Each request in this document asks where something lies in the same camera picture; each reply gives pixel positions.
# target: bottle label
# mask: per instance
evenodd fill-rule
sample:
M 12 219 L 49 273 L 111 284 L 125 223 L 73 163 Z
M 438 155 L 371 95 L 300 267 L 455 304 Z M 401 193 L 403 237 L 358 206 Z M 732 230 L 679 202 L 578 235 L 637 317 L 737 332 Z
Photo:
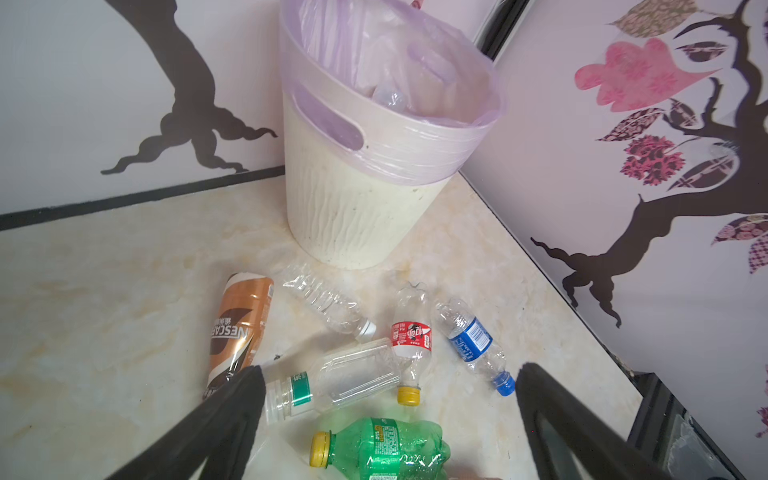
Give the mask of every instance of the bottle label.
M 367 480 L 398 480 L 400 473 L 400 432 L 392 419 L 371 419 L 373 455 L 367 464 Z
M 293 406 L 304 405 L 312 401 L 310 378 L 306 375 L 306 372 L 292 376 L 290 378 L 290 385 L 293 389 Z
M 463 332 L 451 339 L 451 343 L 465 362 L 472 362 L 480 357 L 491 346 L 491 342 L 493 338 L 477 317 Z
M 432 351 L 432 327 L 418 322 L 392 325 L 392 346 L 414 345 Z

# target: pink wall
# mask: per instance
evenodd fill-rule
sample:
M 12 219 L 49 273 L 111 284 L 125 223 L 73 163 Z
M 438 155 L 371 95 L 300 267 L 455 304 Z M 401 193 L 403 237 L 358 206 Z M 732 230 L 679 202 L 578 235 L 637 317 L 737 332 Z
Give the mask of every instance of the pink wall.
M 694 11 L 723 13 L 734 12 L 739 5 L 731 0 L 675 3 Z M 751 100 L 755 105 L 768 95 L 753 89 L 757 96 L 742 102 L 748 87 L 732 67 L 737 40 L 717 26 L 674 37 L 688 25 L 712 20 L 713 15 L 691 12 L 661 22 L 656 31 L 641 31 L 630 22 L 610 25 L 636 4 L 635 0 L 537 0 L 497 60 L 510 112 L 463 172 L 562 291 L 561 282 L 574 273 L 571 266 L 578 269 L 581 277 L 575 278 L 576 283 L 587 286 L 575 288 L 577 310 L 607 347 L 632 369 L 656 372 L 737 468 L 747 478 L 762 478 L 768 469 L 768 438 L 756 437 L 766 427 L 756 411 L 768 406 L 764 392 L 768 266 L 751 273 L 750 248 L 754 268 L 761 263 L 760 249 L 768 250 L 768 234 L 758 240 L 715 244 L 713 240 L 729 222 L 749 214 L 768 214 L 768 160 L 764 157 L 768 135 L 756 119 L 762 112 L 752 108 L 735 113 L 740 104 Z M 752 27 L 743 39 L 751 45 L 749 59 L 762 74 L 768 72 L 762 25 L 767 8 L 766 0 L 751 0 L 743 15 Z M 677 50 L 702 41 L 715 41 L 724 51 L 710 60 L 694 61 L 701 58 L 689 58 L 684 50 Z M 607 60 L 609 45 L 616 42 L 637 47 L 624 45 L 623 56 Z M 649 53 L 654 48 L 656 53 Z M 671 62 L 664 60 L 665 55 L 671 55 Z M 613 71 L 592 67 L 584 70 L 594 74 L 590 81 L 576 77 L 581 68 L 606 62 Z M 616 76 L 627 76 L 643 62 L 648 67 L 647 82 Z M 755 72 L 759 79 L 761 73 Z M 707 127 L 705 133 L 714 137 L 699 133 L 701 139 L 672 147 L 696 135 L 686 136 L 664 120 L 663 114 L 673 107 L 668 98 L 701 114 L 713 93 L 713 82 L 705 78 L 709 76 L 723 85 L 713 113 L 713 122 L 723 127 Z M 600 82 L 606 88 L 598 93 Z M 611 93 L 611 89 L 620 92 Z M 623 141 L 596 141 L 645 108 L 661 109 L 655 116 L 655 111 L 647 112 L 655 117 L 647 130 Z M 670 121 L 680 126 L 682 120 L 674 116 Z M 699 117 L 692 121 L 697 123 L 689 129 L 702 126 Z M 716 134 L 731 137 L 739 146 L 714 145 L 723 143 Z M 651 180 L 644 184 L 649 170 L 641 173 L 642 166 L 633 170 L 640 179 L 621 172 L 631 142 L 652 143 L 653 136 L 665 137 L 672 145 L 655 150 L 664 152 L 667 167 L 657 185 Z M 636 154 L 641 159 L 640 151 Z M 692 168 L 728 156 L 735 157 L 740 167 L 732 167 L 729 177 L 719 183 L 717 176 L 709 176 L 698 180 L 700 188 L 669 190 Z M 713 193 L 702 195 L 707 191 Z M 652 201 L 691 194 L 698 197 Z M 639 218 L 631 224 L 638 195 L 647 204 L 638 209 Z M 663 230 L 665 217 L 674 217 L 671 231 L 659 237 L 662 232 L 653 232 Z M 619 242 L 611 253 L 601 256 L 625 231 L 626 243 Z M 584 256 L 565 258 L 569 266 L 534 245 L 531 237 Z M 643 239 L 647 243 L 650 238 L 644 253 Z M 588 286 L 597 279 L 597 297 L 606 300 L 611 275 L 615 284 L 611 307 L 621 316 L 621 328 Z

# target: clear plastic bottle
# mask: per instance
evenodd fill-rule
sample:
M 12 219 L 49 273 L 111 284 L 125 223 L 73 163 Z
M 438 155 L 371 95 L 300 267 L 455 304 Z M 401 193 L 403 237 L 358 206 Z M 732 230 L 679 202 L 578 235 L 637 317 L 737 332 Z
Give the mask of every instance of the clear plastic bottle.
M 333 465 L 349 480 L 433 480 L 445 477 L 442 465 L 450 457 L 436 423 L 363 418 L 336 434 L 317 432 L 310 466 Z
M 266 384 L 268 425 L 310 410 L 325 412 L 394 388 L 400 368 L 389 339 L 329 353 L 306 372 Z
M 392 322 L 392 349 L 400 363 L 400 388 L 397 402 L 405 406 L 421 403 L 419 379 L 432 358 L 431 311 L 423 283 L 408 283 L 397 293 Z
M 506 370 L 504 352 L 466 302 L 451 298 L 447 303 L 437 303 L 436 308 L 435 328 L 448 337 L 467 367 L 491 382 L 502 396 L 511 395 L 515 379 Z
M 334 332 L 354 335 L 361 343 L 369 342 L 376 333 L 376 324 L 360 313 L 357 302 L 336 291 L 330 282 L 315 275 L 305 263 L 282 269 L 275 276 L 275 283 L 289 289 L 318 312 Z

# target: green plastic bottle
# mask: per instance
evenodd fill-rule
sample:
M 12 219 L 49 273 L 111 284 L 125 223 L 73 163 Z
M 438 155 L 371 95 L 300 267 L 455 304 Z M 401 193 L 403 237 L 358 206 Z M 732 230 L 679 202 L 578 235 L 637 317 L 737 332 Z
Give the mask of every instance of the green plastic bottle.
M 435 480 L 450 456 L 436 423 L 365 418 L 336 434 L 317 432 L 310 465 L 333 465 L 349 480 Z

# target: trash can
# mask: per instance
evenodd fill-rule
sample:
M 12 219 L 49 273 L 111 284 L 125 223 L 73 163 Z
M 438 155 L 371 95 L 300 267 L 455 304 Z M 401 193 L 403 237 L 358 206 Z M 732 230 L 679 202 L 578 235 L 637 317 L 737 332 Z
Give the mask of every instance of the trash can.
M 291 232 L 324 263 L 374 266 L 501 115 L 492 64 L 399 0 L 282 0 L 280 32 Z

